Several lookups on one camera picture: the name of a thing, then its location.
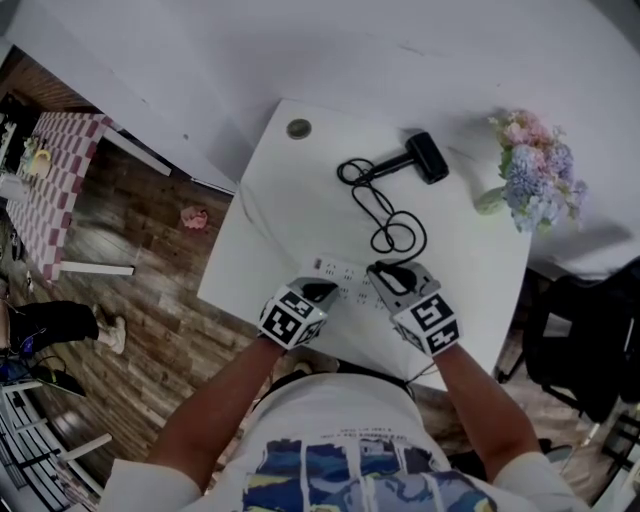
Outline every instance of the graphic print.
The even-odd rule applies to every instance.
[[[471,479],[457,471],[431,473],[447,512],[497,512],[498,504],[487,493],[478,489]]]
[[[410,475],[415,475],[416,473],[431,473],[432,471],[438,471],[438,469],[440,469],[440,465],[438,461],[433,458],[433,455],[422,448],[405,448],[404,461],[406,471]]]
[[[391,441],[360,439],[360,472],[362,476],[394,475],[400,462]]]
[[[357,443],[358,450],[349,451],[347,443]],[[351,467],[359,462],[361,477],[350,474],[347,454],[359,456]],[[372,503],[378,511],[497,512],[495,500],[470,478],[457,471],[434,472],[438,465],[426,450],[394,446],[384,439],[350,438],[344,444],[306,447],[300,441],[271,441],[256,474],[248,480],[242,510],[300,511],[308,500],[313,512],[365,512]],[[306,497],[303,489],[308,489]]]
[[[345,448],[333,444],[309,446],[306,455],[311,509],[326,504],[326,500],[333,497],[335,510],[352,510],[344,501],[344,491],[349,491],[350,487]]]
[[[374,479],[372,484],[378,510],[441,512],[433,499],[429,484],[422,475],[380,477]]]
[[[300,488],[301,441],[270,441],[265,457],[243,495],[245,511],[296,512],[303,509]]]

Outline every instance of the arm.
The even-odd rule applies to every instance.
[[[189,476],[204,492],[218,457],[284,349],[258,338],[171,415],[147,459]]]
[[[433,360],[490,482],[518,455],[540,451],[529,418],[460,345]]]

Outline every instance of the pink flower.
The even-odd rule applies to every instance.
[[[529,144],[546,146],[553,142],[553,137],[538,119],[538,116],[527,110],[516,110],[508,116],[503,135],[512,146]]]
[[[513,122],[505,127],[504,136],[512,146],[529,143],[529,132],[517,122]]]

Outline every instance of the pink object on floor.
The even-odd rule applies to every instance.
[[[189,206],[182,210],[180,218],[187,228],[203,229],[207,225],[209,216],[205,210],[196,208],[195,206]]]

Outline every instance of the white t-shirt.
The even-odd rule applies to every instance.
[[[102,512],[582,512],[547,459],[522,455],[494,486],[451,470],[397,386],[322,374],[275,391],[249,418],[215,488],[173,469],[118,460]]]

